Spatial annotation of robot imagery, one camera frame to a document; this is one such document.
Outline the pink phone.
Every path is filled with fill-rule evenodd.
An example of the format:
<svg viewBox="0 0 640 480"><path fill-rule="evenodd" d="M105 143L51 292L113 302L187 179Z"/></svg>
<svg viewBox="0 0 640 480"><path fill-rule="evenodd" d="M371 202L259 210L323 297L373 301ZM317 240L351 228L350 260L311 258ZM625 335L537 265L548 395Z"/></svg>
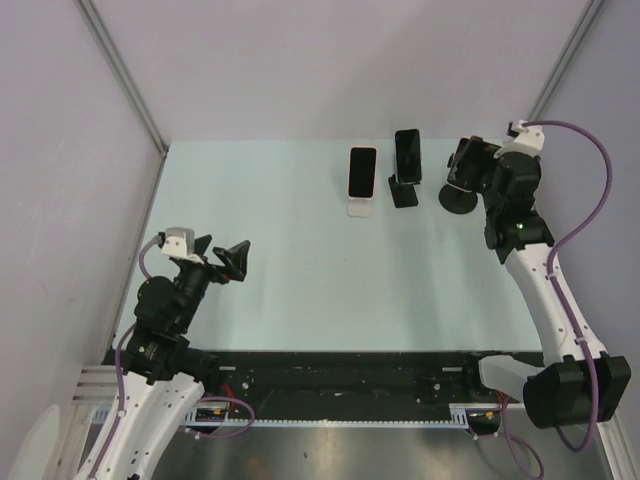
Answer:
<svg viewBox="0 0 640 480"><path fill-rule="evenodd" d="M474 141L462 138L453 154L453 160L448 177L449 183L462 191L472 192L476 177L474 165Z"/></svg>

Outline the black round-base phone stand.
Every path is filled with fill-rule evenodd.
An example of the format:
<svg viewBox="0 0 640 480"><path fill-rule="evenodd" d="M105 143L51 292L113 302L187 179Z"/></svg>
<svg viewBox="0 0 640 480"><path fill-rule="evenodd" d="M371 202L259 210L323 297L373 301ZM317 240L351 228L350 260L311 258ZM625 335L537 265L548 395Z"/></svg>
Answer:
<svg viewBox="0 0 640 480"><path fill-rule="evenodd" d="M439 191L438 200L440 205L448 212L456 215L471 213L478 203L477 194L452 185L449 179L450 175L451 172L448 172L446 183Z"/></svg>

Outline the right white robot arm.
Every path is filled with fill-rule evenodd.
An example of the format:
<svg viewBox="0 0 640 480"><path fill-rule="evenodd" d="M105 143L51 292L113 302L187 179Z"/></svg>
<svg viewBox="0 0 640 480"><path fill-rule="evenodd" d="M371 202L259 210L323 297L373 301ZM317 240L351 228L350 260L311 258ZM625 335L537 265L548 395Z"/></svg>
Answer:
<svg viewBox="0 0 640 480"><path fill-rule="evenodd" d="M542 178L542 135L498 146L471 136L449 157L447 188L455 201L482 203L484 236L518 286L534 322L543 365L507 354L491 355L463 373L461 388L473 401L496 390L524 404L541 429L610 420L631 379L623 356L610 355L589 328L557 259L554 238L535 210Z"/></svg>

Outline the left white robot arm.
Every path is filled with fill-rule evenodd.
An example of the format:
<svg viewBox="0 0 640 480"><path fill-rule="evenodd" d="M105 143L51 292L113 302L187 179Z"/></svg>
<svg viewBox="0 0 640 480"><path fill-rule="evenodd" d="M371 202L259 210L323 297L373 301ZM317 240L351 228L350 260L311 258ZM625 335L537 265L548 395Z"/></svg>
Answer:
<svg viewBox="0 0 640 480"><path fill-rule="evenodd" d="M251 243L211 242L172 227L141 248L135 321L114 350L116 393L76 478L151 478L187 413L219 392L215 354L192 348L186 334L209 286L245 280Z"/></svg>

